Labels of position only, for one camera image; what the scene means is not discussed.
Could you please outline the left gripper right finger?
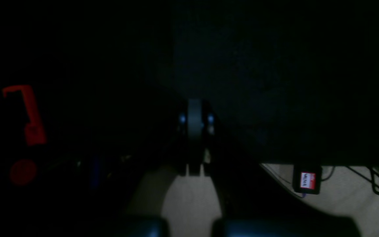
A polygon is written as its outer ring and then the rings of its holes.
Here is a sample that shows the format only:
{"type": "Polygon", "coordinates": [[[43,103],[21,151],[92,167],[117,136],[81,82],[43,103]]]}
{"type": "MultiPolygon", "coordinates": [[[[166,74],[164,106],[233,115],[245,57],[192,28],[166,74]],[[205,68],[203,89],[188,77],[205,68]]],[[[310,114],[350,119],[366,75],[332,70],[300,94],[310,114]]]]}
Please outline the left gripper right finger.
{"type": "Polygon", "coordinates": [[[352,219],[321,212],[290,193],[196,100],[196,165],[212,179],[222,217],[212,237],[359,237],[352,219]]]}

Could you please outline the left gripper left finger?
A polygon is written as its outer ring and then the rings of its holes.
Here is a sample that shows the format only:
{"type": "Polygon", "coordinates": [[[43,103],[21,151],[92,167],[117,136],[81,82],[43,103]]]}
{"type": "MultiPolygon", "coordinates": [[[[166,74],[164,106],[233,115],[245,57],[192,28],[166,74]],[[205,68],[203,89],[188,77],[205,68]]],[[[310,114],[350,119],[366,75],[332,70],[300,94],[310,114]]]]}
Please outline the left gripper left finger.
{"type": "Polygon", "coordinates": [[[161,217],[178,176],[196,174],[196,100],[189,99],[120,162],[88,214],[82,237],[169,237],[161,217]]]}

